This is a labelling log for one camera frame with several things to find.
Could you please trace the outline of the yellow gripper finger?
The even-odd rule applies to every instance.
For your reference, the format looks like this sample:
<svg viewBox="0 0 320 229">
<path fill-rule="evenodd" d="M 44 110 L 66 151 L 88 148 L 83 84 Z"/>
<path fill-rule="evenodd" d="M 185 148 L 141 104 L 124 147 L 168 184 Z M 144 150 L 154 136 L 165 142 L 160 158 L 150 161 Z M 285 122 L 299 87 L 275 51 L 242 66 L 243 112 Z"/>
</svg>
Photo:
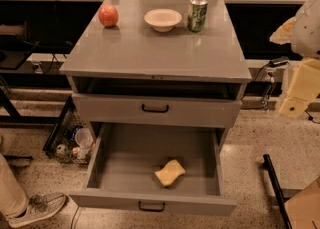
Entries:
<svg viewBox="0 0 320 229">
<path fill-rule="evenodd" d="M 275 32 L 272 33 L 269 40 L 272 43 L 283 45 L 291 42 L 293 36 L 292 28 L 295 23 L 295 18 L 291 17 L 286 20 Z"/>
<path fill-rule="evenodd" d="M 279 113 L 297 118 L 320 94 L 320 61 L 306 58 L 293 70 L 293 76 Z"/>
</svg>

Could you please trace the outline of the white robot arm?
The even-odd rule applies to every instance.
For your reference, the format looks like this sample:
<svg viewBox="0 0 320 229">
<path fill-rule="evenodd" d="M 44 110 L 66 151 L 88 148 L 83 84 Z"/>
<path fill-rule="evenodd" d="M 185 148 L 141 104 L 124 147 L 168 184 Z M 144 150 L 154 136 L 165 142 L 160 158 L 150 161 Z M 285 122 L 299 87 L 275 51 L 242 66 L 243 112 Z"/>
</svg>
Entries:
<svg viewBox="0 0 320 229">
<path fill-rule="evenodd" d="M 273 43 L 289 43 L 303 57 L 280 105 L 279 113 L 299 117 L 320 94 L 320 0 L 307 0 L 296 15 L 285 21 L 269 38 Z"/>
</svg>

